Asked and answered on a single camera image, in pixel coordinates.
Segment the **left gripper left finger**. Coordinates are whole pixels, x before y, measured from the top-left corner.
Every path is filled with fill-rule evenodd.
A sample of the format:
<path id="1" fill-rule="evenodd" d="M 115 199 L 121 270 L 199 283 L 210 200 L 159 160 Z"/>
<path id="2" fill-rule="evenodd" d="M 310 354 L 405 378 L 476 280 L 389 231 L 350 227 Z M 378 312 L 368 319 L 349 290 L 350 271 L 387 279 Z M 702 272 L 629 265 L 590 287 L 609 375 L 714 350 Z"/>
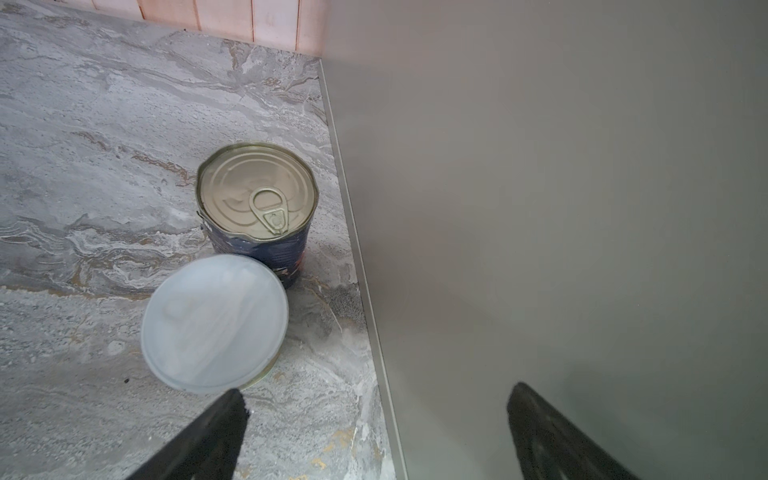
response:
<path id="1" fill-rule="evenodd" d="M 216 399 L 131 479 L 231 479 L 250 412 L 238 389 Z"/>

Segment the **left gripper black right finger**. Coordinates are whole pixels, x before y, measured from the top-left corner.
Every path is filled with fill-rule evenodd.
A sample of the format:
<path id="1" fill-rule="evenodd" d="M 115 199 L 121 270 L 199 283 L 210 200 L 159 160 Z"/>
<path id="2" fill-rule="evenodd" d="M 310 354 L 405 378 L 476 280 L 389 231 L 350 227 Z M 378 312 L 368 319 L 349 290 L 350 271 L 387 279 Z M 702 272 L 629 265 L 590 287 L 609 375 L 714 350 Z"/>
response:
<path id="1" fill-rule="evenodd" d="M 528 384 L 514 385 L 506 409 L 525 480 L 637 480 Z"/>

